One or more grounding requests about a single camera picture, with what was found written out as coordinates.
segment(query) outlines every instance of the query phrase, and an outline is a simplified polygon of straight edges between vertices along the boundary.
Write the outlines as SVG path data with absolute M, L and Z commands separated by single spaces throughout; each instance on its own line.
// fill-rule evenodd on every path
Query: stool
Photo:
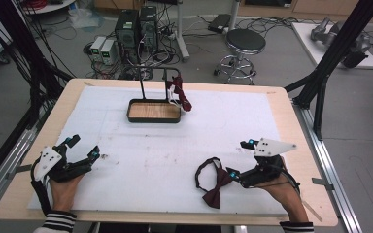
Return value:
M 220 72 L 228 75 L 228 84 L 231 78 L 250 79 L 250 85 L 254 85 L 253 77 L 256 70 L 253 63 L 244 55 L 255 55 L 262 52 L 265 48 L 265 39 L 258 33 L 250 29 L 233 29 L 226 33 L 226 44 L 235 54 L 224 57 L 214 75 L 218 76 Z

